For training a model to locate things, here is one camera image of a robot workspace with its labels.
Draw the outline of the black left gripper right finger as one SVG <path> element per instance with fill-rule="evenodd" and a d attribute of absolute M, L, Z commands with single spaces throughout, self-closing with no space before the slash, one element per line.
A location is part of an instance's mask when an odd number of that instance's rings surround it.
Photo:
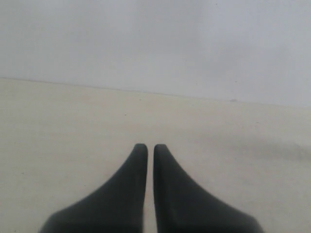
<path fill-rule="evenodd" d="M 154 147 L 153 190 L 159 233 L 261 233 L 257 220 L 211 195 L 175 160 Z"/>

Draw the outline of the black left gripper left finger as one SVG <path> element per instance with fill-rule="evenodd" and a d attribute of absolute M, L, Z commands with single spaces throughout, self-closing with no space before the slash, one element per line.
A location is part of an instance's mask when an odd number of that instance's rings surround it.
<path fill-rule="evenodd" d="M 141 233 L 148 149 L 135 144 L 117 172 L 79 202 L 52 214 L 42 233 Z"/>

